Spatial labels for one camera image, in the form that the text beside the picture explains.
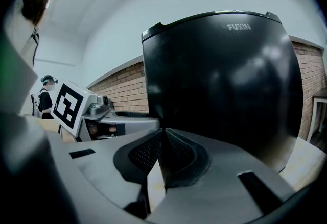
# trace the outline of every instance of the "white wall trim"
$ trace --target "white wall trim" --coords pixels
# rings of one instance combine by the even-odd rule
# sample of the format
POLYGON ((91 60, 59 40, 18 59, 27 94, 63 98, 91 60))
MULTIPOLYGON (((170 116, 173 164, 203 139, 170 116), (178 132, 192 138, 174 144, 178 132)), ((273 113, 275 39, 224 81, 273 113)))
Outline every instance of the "white wall trim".
POLYGON ((320 50, 323 50, 323 47, 322 46, 320 46, 318 44, 315 44, 313 42, 310 42, 308 40, 304 40, 302 38, 299 38, 299 37, 296 37, 296 36, 292 36, 292 35, 290 35, 289 37, 290 37, 290 39, 291 39, 292 42, 303 43, 303 44, 306 44, 306 45, 310 45, 310 46, 316 47, 316 48, 318 48, 320 50))

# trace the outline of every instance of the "black slot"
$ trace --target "black slot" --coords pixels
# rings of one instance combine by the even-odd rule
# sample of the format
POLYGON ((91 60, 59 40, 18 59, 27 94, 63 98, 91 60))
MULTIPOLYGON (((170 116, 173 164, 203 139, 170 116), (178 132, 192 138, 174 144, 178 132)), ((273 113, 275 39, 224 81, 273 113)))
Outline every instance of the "black slot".
POLYGON ((238 177, 263 214, 269 214, 283 204, 253 172, 242 173, 238 177))
POLYGON ((76 159, 76 158, 80 158, 80 157, 84 157, 86 155, 90 155, 96 153, 94 150, 88 148, 86 150, 82 150, 82 151, 77 151, 77 152, 71 152, 69 153, 72 159, 76 159))
POLYGON ((119 117, 133 117, 133 118, 150 118, 149 113, 146 112, 116 112, 119 117))

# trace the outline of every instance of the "red brick wall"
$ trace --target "red brick wall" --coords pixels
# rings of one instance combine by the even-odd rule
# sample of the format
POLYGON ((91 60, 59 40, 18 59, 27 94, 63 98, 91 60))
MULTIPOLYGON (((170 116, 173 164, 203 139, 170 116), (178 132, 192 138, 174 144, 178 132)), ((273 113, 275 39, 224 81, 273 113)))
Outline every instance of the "red brick wall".
POLYGON ((108 96, 116 110, 149 110, 143 62, 105 78, 91 86, 90 91, 108 96))
MULTIPOLYGON (((306 139, 312 116, 312 95, 325 87, 326 78, 319 49, 296 42, 293 46, 299 61, 303 83, 303 113, 299 136, 306 139)), ((90 90, 108 96, 117 110, 149 110, 143 62, 107 77, 90 87, 90 90)))
MULTIPOLYGON (((312 96, 321 88, 326 87, 326 74, 321 50, 296 42, 293 46, 300 65, 303 85, 302 121, 298 135, 302 139, 307 139, 312 117, 312 96)), ((318 110, 315 130, 319 127, 320 105, 318 110)))

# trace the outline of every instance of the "face mask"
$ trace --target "face mask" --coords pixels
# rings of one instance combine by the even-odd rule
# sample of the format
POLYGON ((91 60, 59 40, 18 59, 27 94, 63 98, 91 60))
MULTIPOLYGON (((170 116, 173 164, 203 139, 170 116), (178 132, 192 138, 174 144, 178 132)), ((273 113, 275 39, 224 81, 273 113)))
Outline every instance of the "face mask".
POLYGON ((48 91, 53 91, 55 89, 54 85, 48 85, 48 91))

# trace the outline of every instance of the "white wall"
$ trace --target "white wall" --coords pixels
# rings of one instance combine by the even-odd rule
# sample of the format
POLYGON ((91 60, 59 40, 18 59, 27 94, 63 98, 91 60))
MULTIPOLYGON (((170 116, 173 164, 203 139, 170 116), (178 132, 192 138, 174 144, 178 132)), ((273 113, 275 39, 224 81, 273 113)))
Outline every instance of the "white wall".
POLYGON ((82 38, 69 34, 51 23, 40 31, 40 44, 35 55, 33 70, 38 79, 31 93, 36 94, 43 86, 42 77, 49 74, 59 81, 79 80, 79 68, 82 62, 85 43, 82 38))
POLYGON ((313 0, 126 0, 90 36, 82 62, 82 85, 89 86, 140 56, 141 33, 147 28, 215 10, 269 11, 278 15, 289 35, 325 46, 326 33, 313 0))

